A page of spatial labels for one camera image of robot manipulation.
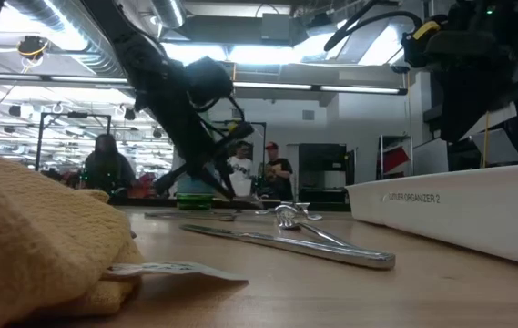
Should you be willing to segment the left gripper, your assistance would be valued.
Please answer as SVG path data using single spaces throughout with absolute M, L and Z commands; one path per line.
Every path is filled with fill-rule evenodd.
M 232 100 L 233 89 L 226 69 L 207 56 L 187 66 L 162 56 L 142 56 L 135 61 L 135 107 L 151 112 L 188 164 L 154 181 L 158 196 L 167 193 L 188 169 L 201 169 L 216 159 L 230 142 L 253 132 L 249 123 L 241 121 L 228 135 L 215 140 L 210 135 L 213 126 L 201 117 L 221 99 Z M 234 200 L 233 189 L 224 187 L 213 171 L 202 168 L 198 177 L 227 200 Z

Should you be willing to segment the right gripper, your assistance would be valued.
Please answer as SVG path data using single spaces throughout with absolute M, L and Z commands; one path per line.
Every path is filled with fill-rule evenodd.
M 514 15 L 414 15 L 402 35 L 404 61 L 442 74 L 445 80 L 469 78 L 492 89 L 512 84 L 516 69 Z M 456 142 L 489 108 L 491 92 L 479 86 L 448 86 L 442 91 L 441 139 Z

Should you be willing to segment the silver table knife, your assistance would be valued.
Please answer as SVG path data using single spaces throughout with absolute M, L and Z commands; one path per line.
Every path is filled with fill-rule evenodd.
M 184 231 L 258 244 L 329 261 L 337 261 L 378 270 L 391 270 L 396 264 L 396 256 L 386 252 L 357 250 L 348 246 L 275 237 L 262 233 L 230 231 L 193 224 L 183 224 L 180 225 L 179 228 Z

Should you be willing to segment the green glass water bottle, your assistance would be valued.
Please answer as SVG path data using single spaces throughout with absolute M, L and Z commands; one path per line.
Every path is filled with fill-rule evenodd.
M 180 210 L 210 210 L 214 190 L 201 179 L 184 174 L 177 182 L 176 198 Z

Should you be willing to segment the person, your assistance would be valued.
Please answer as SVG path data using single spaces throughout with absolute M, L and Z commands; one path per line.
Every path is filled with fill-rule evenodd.
M 293 200 L 290 178 L 293 173 L 290 162 L 279 155 L 279 146 L 269 142 L 265 150 L 269 158 L 266 164 L 266 182 L 279 200 Z
M 94 150 L 85 160 L 85 187 L 117 194 L 132 188 L 136 181 L 135 172 L 127 158 L 118 151 L 115 138 L 111 134 L 99 135 Z
M 228 164 L 232 169 L 230 173 L 230 181 L 232 183 L 235 194 L 239 197 L 247 197 L 251 195 L 252 160 L 249 158 L 249 143 L 239 141 L 235 147 L 235 153 L 228 159 Z

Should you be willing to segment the white board panel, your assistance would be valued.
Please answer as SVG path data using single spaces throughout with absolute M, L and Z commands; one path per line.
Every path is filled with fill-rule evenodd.
M 415 175 L 448 172 L 448 143 L 437 138 L 415 147 L 412 152 L 412 164 Z

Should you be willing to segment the red and white panel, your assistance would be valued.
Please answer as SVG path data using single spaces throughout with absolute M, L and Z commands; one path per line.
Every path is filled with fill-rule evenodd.
M 403 178 L 412 173 L 412 138 L 408 135 L 380 135 L 376 180 Z

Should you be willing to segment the white paper tag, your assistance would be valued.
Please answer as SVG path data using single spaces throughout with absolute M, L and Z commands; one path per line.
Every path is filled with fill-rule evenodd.
M 146 274 L 202 274 L 228 281 L 246 281 L 247 278 L 224 272 L 195 262 L 146 262 L 140 264 L 115 263 L 110 265 L 102 274 L 103 279 L 122 279 Z

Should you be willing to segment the white cutlery organizer tray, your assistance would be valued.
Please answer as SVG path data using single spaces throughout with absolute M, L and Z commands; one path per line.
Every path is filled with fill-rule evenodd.
M 347 188 L 354 219 L 518 261 L 518 165 Z

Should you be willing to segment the black monitor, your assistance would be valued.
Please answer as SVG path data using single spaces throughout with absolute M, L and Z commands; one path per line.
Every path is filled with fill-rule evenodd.
M 305 171 L 345 171 L 344 144 L 299 144 L 299 167 Z

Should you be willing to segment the long LED light bar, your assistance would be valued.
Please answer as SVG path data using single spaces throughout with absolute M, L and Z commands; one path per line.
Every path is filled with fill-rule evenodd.
M 77 77 L 77 76 L 50 76 L 36 74 L 12 74 L 0 73 L 0 85 L 16 83 L 29 86 L 54 85 L 73 87 L 100 87 L 115 89 L 131 89 L 125 78 L 119 77 Z M 329 86 L 329 85 L 306 85 L 287 84 L 270 82 L 244 82 L 234 81 L 235 88 L 246 89 L 269 89 L 269 90 L 291 90 L 325 93 L 351 93 L 351 94 L 377 94 L 390 96 L 404 96 L 408 93 L 407 88 L 394 87 L 368 87 L 368 86 Z

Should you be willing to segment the yellow cloth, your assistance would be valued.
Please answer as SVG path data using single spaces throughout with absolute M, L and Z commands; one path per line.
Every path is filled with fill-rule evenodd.
M 0 158 L 0 328 L 121 308 L 141 280 L 107 269 L 144 259 L 126 214 L 107 200 Z

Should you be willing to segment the grey ceiling air unit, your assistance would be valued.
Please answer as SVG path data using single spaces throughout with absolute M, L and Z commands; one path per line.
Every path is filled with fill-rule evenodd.
M 263 14 L 261 17 L 261 42 L 272 46 L 292 46 L 293 21 L 288 15 Z

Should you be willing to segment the round black ceiling device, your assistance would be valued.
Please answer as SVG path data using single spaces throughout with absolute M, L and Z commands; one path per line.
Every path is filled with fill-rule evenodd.
M 49 41 L 41 36 L 25 36 L 17 46 L 20 56 L 29 60 L 39 60 L 49 46 Z

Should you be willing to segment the black rig frame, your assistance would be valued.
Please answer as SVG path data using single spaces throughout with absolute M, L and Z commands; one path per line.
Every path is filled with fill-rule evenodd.
M 48 128 L 51 125 L 51 123 L 45 123 L 45 119 L 47 117 L 53 117 L 54 119 L 57 119 L 57 118 L 61 118 L 62 116 L 63 116 L 63 113 L 54 113 L 54 112 L 42 112 L 40 114 L 38 136 L 37 136 L 37 143 L 36 143 L 36 159 L 35 159 L 34 171 L 40 170 L 41 149 L 42 149 L 44 131 L 46 128 Z M 84 113 L 84 112 L 72 111 L 72 112 L 65 113 L 65 116 L 68 118 L 95 118 L 97 122 L 99 122 L 100 118 L 105 118 L 107 120 L 106 133 L 109 134 L 111 131 L 112 117 L 110 115 L 89 114 L 89 113 Z

